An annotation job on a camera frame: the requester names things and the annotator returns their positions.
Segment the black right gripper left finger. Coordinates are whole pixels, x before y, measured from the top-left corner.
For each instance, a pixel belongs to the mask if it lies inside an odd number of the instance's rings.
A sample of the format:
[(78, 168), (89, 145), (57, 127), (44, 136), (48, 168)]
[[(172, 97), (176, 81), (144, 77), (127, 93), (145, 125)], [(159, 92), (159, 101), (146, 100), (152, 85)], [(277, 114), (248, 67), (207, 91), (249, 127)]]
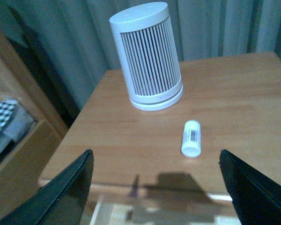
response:
[(0, 219), (0, 225), (79, 224), (93, 168), (93, 151), (88, 149), (34, 196)]

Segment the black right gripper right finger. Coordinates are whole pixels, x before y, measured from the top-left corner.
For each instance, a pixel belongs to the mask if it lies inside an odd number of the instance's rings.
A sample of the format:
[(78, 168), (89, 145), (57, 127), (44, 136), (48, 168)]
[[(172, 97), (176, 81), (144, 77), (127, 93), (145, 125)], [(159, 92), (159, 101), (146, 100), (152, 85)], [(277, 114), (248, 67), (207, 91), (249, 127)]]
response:
[(228, 150), (219, 165), (241, 224), (281, 225), (281, 185)]

